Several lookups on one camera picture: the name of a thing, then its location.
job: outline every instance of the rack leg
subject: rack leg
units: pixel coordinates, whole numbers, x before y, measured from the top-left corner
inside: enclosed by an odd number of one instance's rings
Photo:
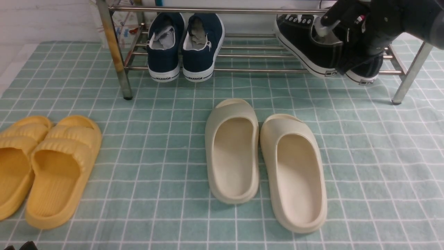
[[[103,31],[105,32],[108,47],[111,52],[115,70],[117,72],[117,78],[119,79],[123,98],[125,100],[131,100],[133,98],[133,94],[131,91],[130,82],[128,80],[128,74],[123,66],[122,52],[120,51],[119,41],[117,39],[117,34],[115,33],[114,22],[108,9],[108,4],[106,0],[97,0],[96,3],[100,13],[100,19],[102,20]]]
[[[421,48],[419,49],[418,53],[416,54],[415,59],[413,59],[412,65],[408,69],[405,77],[403,77],[401,85],[399,86],[398,90],[396,91],[395,96],[392,99],[393,105],[401,104],[402,100],[404,99],[408,90],[412,86],[412,83],[414,82],[416,76],[418,75],[419,71],[421,70],[421,67],[424,64],[425,60],[427,60],[427,57],[429,56],[432,49],[433,49],[433,46],[426,43],[426,42],[424,42],[421,45]]]

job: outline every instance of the white wall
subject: white wall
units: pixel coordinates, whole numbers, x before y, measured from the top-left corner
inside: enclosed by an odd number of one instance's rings
[[[163,0],[165,6],[279,8],[295,0]],[[318,1],[298,1],[315,8]],[[229,33],[271,33],[274,15],[222,15]],[[100,41],[89,0],[9,0],[0,4],[0,44]]]
[[[0,44],[100,41],[89,0],[3,0],[0,32]]]

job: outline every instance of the shoe sole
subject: shoe sole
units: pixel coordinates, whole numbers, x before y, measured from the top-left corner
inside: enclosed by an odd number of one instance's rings
[[[378,75],[374,77],[362,77],[357,74],[355,74],[353,71],[349,70],[347,73],[345,73],[346,76],[348,76],[352,81],[359,83],[359,85],[365,86],[372,84],[376,78],[378,78]]]
[[[182,33],[182,38],[179,41],[179,44],[182,44],[183,37],[186,34],[186,22],[185,22],[185,17],[183,17],[183,14],[182,13],[179,13],[179,14],[183,20],[183,33]],[[165,83],[165,82],[174,81],[179,77],[180,61],[178,61],[177,67],[175,69],[168,71],[168,72],[155,72],[155,71],[152,71],[151,69],[148,69],[148,71],[150,72],[151,79],[153,79],[156,82]]]
[[[221,39],[219,40],[218,47],[216,48],[216,52],[214,53],[214,56],[213,56],[213,64],[208,69],[206,69],[204,71],[200,71],[200,72],[190,72],[190,71],[186,70],[184,67],[183,68],[183,75],[185,76],[185,78],[188,81],[203,82],[203,81],[206,81],[209,78],[211,78],[211,76],[213,76],[214,64],[216,63],[216,57],[218,56],[219,51],[222,47],[223,41],[225,39],[225,27],[223,25],[222,19],[220,18],[220,16],[218,14],[216,14],[216,16],[219,18],[219,21],[222,26],[222,36],[221,36]]]
[[[313,75],[319,78],[329,78],[337,75],[336,69],[323,68],[313,63],[307,56],[304,55],[299,49],[297,49],[290,41],[288,41],[284,35],[279,31],[278,22],[274,21],[274,32],[277,40],[289,50],[294,56],[299,58],[302,65]]]

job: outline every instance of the canvas shoe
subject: canvas shoe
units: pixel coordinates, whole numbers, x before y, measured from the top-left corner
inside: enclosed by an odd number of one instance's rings
[[[185,33],[181,13],[160,13],[148,30],[148,68],[157,82],[169,82],[180,73],[179,46]]]
[[[344,43],[333,32],[319,37],[313,26],[316,17],[277,15],[274,31],[279,42],[298,57],[310,73],[320,78],[333,77],[337,74],[335,68]]]
[[[182,46],[183,75],[192,82],[208,80],[225,38],[225,28],[217,14],[194,14]]]
[[[352,29],[346,28],[342,24],[339,24],[333,32],[336,36],[344,42],[344,51],[349,49],[348,47],[353,44],[353,41],[359,39],[362,35],[362,25],[365,23],[365,16],[361,16],[355,22],[356,26]],[[372,84],[378,77],[379,71],[384,63],[384,53],[372,58],[363,64],[352,68],[345,73],[352,81],[359,83],[359,85]]]

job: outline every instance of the teal grid mat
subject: teal grid mat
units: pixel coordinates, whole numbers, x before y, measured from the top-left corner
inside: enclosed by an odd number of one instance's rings
[[[419,46],[394,44],[408,64]],[[216,73],[196,85],[183,77],[158,84],[147,72],[130,72],[135,98],[125,101],[110,54],[99,44],[40,44],[0,99],[0,129],[29,115],[54,122],[85,115],[103,132],[102,150],[73,219],[41,231],[28,226],[22,207],[0,222],[0,248],[33,240],[42,250],[443,249],[443,69],[444,52],[434,50],[400,106],[390,105],[398,77],[362,87],[309,74]],[[275,220],[262,159],[253,200],[228,206],[211,196],[205,122],[232,97],[247,100],[260,122],[289,113],[313,130],[328,192],[328,219],[319,231],[293,234]]]

